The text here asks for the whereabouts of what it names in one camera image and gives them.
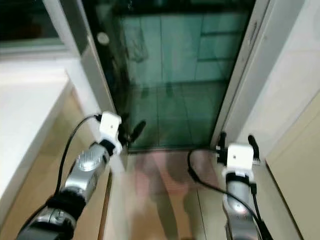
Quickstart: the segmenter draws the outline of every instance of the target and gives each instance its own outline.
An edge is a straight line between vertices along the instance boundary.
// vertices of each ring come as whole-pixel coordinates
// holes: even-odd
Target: black cable
[[[261,218],[261,215],[260,215],[260,212],[259,212],[259,207],[258,207],[258,202],[257,202],[257,197],[255,194],[252,195],[252,198],[253,198],[253,204],[254,204],[254,208],[255,208],[255,212],[256,212],[256,215],[258,217],[258,219],[260,221],[262,221],[262,218]]]
[[[188,155],[187,155],[187,164],[188,164],[188,172],[190,174],[190,176],[192,177],[192,179],[195,182],[198,182],[199,184],[209,188],[209,189],[213,189],[221,194],[226,194],[229,197],[237,200],[239,203],[241,203],[248,211],[249,213],[252,215],[252,217],[254,218],[254,220],[256,221],[256,223],[258,224],[260,222],[260,220],[258,219],[257,215],[255,214],[255,212],[251,209],[251,207],[249,207],[244,201],[242,201],[241,199],[239,199],[237,196],[233,195],[232,193],[225,191],[219,187],[216,187],[214,185],[211,185],[209,183],[206,183],[204,181],[202,181],[199,176],[197,175],[196,171],[191,167],[191,161],[190,161],[190,156],[194,151],[198,151],[198,150],[202,150],[202,149],[193,149],[191,151],[189,151]],[[209,150],[213,153],[215,153],[215,151],[213,149],[210,148],[205,148],[205,150]]]
[[[262,222],[260,212],[259,212],[258,202],[257,202],[257,184],[255,182],[250,183],[250,189],[251,189],[251,194],[252,194],[256,215],[258,219]]]
[[[67,153],[68,153],[68,149],[69,149],[69,146],[70,146],[70,143],[72,141],[72,139],[74,138],[77,130],[81,127],[81,125],[87,121],[88,119],[91,119],[91,118],[95,118],[97,119],[98,121],[101,120],[101,114],[92,114],[92,115],[89,115],[87,117],[85,117],[84,119],[82,119],[78,125],[74,128],[74,130],[72,131],[72,133],[70,134],[69,136],[69,139],[65,145],[65,148],[64,148],[64,152],[63,152],[63,155],[62,155],[62,158],[61,158],[61,161],[60,161],[60,167],[59,167],[59,173],[58,173],[58,179],[57,179],[57,182],[56,182],[56,187],[55,187],[55,191],[54,191],[54,195],[56,195],[59,190],[60,190],[60,186],[61,186],[61,179],[62,179],[62,173],[63,173],[63,169],[64,169],[64,163],[65,163],[65,160],[66,160],[66,156],[67,156]]]

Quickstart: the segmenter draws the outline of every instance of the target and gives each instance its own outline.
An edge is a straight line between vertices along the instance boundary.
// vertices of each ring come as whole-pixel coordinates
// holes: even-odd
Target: glass door
[[[267,3],[82,0],[117,113],[131,126],[146,120],[129,150],[209,146],[224,99],[235,94],[226,96],[236,62],[243,49],[249,57],[261,23],[251,16]]]
[[[0,55],[66,51],[43,1],[0,0]]]

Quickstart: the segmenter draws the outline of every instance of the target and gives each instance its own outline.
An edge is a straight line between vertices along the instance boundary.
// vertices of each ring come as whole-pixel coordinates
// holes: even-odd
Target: beige wall
[[[267,156],[305,240],[319,238],[320,93]]]
[[[84,115],[74,96],[64,103],[16,199],[0,229],[0,240],[15,239],[25,220],[53,194],[60,159],[69,134]],[[94,141],[88,123],[84,123],[73,138],[64,164],[62,182],[65,181],[75,158]],[[109,169],[100,177],[95,193],[82,212],[74,233],[76,240],[96,240],[103,216]]]
[[[254,134],[264,158],[319,89],[320,1],[306,0],[238,141]]]

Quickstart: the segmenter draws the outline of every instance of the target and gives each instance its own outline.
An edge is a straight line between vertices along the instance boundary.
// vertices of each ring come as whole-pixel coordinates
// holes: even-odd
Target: white wall
[[[266,157],[319,90],[320,1],[306,0],[237,140],[253,134]]]
[[[2,76],[6,73],[8,75],[19,73],[24,78],[30,79],[54,79],[55,76],[58,78],[64,72],[73,83],[83,114],[86,116],[101,111],[79,58],[1,61],[0,72]],[[100,133],[97,122],[89,120],[89,126],[94,138],[98,141]]]

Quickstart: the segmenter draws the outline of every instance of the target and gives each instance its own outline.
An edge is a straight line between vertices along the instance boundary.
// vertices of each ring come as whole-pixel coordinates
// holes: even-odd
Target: tiled wall
[[[122,18],[131,83],[228,80],[247,17],[234,12]],[[143,59],[135,58],[139,54]]]

